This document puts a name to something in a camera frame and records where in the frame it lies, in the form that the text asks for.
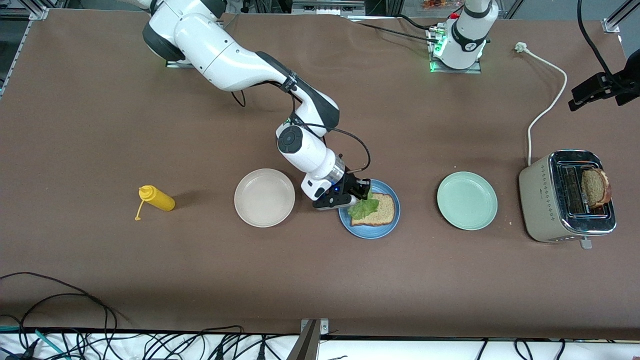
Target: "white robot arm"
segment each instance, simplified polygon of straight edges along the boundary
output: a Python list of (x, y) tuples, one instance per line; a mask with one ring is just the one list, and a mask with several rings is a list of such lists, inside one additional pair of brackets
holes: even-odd
[(457, 19), (442, 25), (445, 35), (433, 55), (454, 69), (466, 69), (482, 55), (489, 29), (498, 17), (494, 0), (467, 0)]
[(325, 94), (309, 86), (273, 57), (246, 50), (217, 24), (222, 0), (164, 0), (152, 3), (143, 30), (147, 45), (167, 61), (189, 60), (217, 88), (238, 91), (270, 83), (300, 100), (276, 129), (278, 150), (306, 173), (301, 184), (317, 209), (353, 205), (366, 199), (370, 181), (348, 172), (344, 162), (321, 140), (338, 125), (340, 111)]

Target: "brown table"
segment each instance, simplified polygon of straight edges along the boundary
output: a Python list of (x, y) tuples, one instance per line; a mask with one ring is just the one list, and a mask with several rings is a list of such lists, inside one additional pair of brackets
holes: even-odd
[[(479, 76), (430, 73), (418, 40), (335, 16), (242, 15), (228, 31), (280, 59), (337, 101), (340, 127), (371, 148), (366, 176), (397, 192), (387, 237), (355, 238), (335, 211), (300, 190), (291, 216), (257, 229), (234, 211), (238, 181), (260, 167), (303, 174), (279, 155), (274, 130), (291, 99), (272, 86), (247, 107), (191, 69), (166, 69), (142, 41), (144, 13), (52, 10), (27, 37), (0, 102), (0, 272), (31, 270), (78, 285), (121, 311), (133, 329), (240, 323), (296, 332), (324, 317), (338, 334), (638, 338), (640, 101), (601, 101), (571, 113), (570, 89), (600, 70), (574, 22), (498, 21)], [(419, 35), (398, 20), (373, 23)], [(588, 24), (612, 69), (618, 39)], [(614, 185), (615, 232), (544, 245), (525, 233), (517, 175), (525, 131), (561, 76), (511, 49), (524, 41), (565, 69), (567, 91), (534, 128), (534, 158), (563, 148), (599, 155)], [(330, 134), (350, 167), (364, 152)], [(438, 212), (451, 172), (476, 172), (499, 199), (486, 229), (466, 232)], [(153, 184), (178, 208), (147, 206)], [(19, 313), (61, 287), (2, 283), (3, 312)], [(101, 327), (87, 301), (58, 300), (26, 325)]]

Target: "bread slice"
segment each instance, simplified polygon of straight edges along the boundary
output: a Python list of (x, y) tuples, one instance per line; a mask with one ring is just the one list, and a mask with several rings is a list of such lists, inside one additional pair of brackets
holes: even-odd
[(379, 200), (378, 210), (375, 213), (371, 213), (360, 220), (353, 220), (351, 218), (351, 226), (357, 225), (369, 225), (369, 226), (382, 226), (389, 225), (394, 221), (396, 216), (396, 205), (394, 204), (394, 198), (389, 194), (384, 193), (372, 193), (373, 199)]
[(599, 168), (583, 171), (582, 192), (587, 195), (591, 209), (599, 208), (611, 201), (611, 184), (607, 174)]

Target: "silver toaster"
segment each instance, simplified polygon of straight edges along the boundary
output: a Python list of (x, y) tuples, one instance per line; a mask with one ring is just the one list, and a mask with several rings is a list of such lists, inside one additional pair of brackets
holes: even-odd
[(520, 200), (532, 238), (549, 243), (579, 240), (583, 249), (590, 249), (592, 236), (616, 228), (613, 202), (595, 209), (588, 206), (582, 171), (591, 168), (602, 168), (593, 153), (560, 150), (521, 171)]

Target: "blue plate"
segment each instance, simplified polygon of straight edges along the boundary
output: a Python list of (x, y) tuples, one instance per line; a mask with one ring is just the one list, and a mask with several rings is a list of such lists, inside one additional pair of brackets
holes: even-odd
[(349, 216), (349, 213), (347, 212), (349, 208), (338, 209), (338, 214), (340, 214), (340, 221), (342, 222), (342, 225), (344, 225), (344, 227), (346, 227), (351, 234), (354, 234), (359, 238), (369, 240), (379, 239), (384, 235), (387, 235), (396, 227), (396, 225), (398, 224), (398, 220), (400, 220), (400, 201), (398, 200), (398, 196), (393, 191), (393, 189), (391, 189), (389, 185), (383, 183), (380, 180), (372, 179), (371, 191), (374, 193), (387, 193), (391, 195), (392, 198), (394, 198), (394, 204), (396, 205), (396, 215), (394, 217), (394, 221), (392, 221), (391, 224), (382, 226), (351, 226), (351, 216)]

